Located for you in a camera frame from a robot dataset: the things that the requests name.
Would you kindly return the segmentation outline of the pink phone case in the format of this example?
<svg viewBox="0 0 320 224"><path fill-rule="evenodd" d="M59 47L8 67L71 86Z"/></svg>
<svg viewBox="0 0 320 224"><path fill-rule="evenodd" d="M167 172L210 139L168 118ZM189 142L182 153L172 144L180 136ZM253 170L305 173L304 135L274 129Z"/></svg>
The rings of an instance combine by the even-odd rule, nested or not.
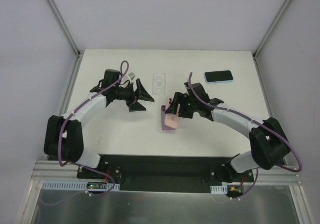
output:
<svg viewBox="0 0 320 224"><path fill-rule="evenodd" d="M165 105L165 111L169 108L169 106L171 105L172 102L172 98L168 98L166 105ZM178 114L164 114L164 125L171 128L171 129L176 129L178 127L178 118L179 115Z"/></svg>

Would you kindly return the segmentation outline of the purple phone black screen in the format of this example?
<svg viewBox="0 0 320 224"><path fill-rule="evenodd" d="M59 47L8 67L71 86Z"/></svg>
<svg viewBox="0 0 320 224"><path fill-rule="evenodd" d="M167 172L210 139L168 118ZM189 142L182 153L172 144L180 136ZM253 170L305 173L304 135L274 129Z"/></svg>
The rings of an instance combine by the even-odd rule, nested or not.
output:
<svg viewBox="0 0 320 224"><path fill-rule="evenodd" d="M165 116L165 105L161 106L161 128L164 131L173 131L174 129L171 129L164 125L164 116Z"/></svg>

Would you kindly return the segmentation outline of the clear purple phone case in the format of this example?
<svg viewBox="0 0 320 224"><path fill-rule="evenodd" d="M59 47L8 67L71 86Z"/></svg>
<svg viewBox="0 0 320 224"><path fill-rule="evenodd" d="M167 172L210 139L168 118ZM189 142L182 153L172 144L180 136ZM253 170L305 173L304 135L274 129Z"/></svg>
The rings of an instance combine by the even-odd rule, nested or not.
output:
<svg viewBox="0 0 320 224"><path fill-rule="evenodd" d="M155 73L152 77L153 95L165 95L166 93L166 75L164 73Z"/></svg>

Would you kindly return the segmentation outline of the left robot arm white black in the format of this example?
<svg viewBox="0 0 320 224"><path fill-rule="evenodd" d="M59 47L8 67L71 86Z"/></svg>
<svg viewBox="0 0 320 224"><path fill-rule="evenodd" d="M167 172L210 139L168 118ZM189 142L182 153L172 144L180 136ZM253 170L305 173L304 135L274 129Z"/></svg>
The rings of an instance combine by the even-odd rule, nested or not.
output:
<svg viewBox="0 0 320 224"><path fill-rule="evenodd" d="M88 96L77 108L62 116L52 115L47 122L44 153L60 161L87 166L90 175L96 179L102 178L106 167L101 163L101 155L84 146L85 125L114 100L124 101L130 112L146 110L139 100L155 101L139 78L136 80L136 89L132 82L126 87L122 87L120 82L121 72L107 69L103 79L89 91Z"/></svg>

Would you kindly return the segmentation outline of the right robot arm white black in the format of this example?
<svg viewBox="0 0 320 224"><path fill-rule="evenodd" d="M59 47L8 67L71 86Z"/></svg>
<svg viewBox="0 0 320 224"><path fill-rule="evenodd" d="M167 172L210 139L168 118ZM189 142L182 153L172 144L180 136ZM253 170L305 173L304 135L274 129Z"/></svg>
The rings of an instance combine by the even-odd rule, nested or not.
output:
<svg viewBox="0 0 320 224"><path fill-rule="evenodd" d="M280 164L290 152L285 143L287 138L277 119L269 117L256 121L232 109L218 98L209 98L200 83L184 84L186 93L175 92L169 98L165 114L173 117L193 118L199 113L212 122L224 124L249 139L250 151L237 154L214 170L217 179L231 183L252 169L269 170Z"/></svg>

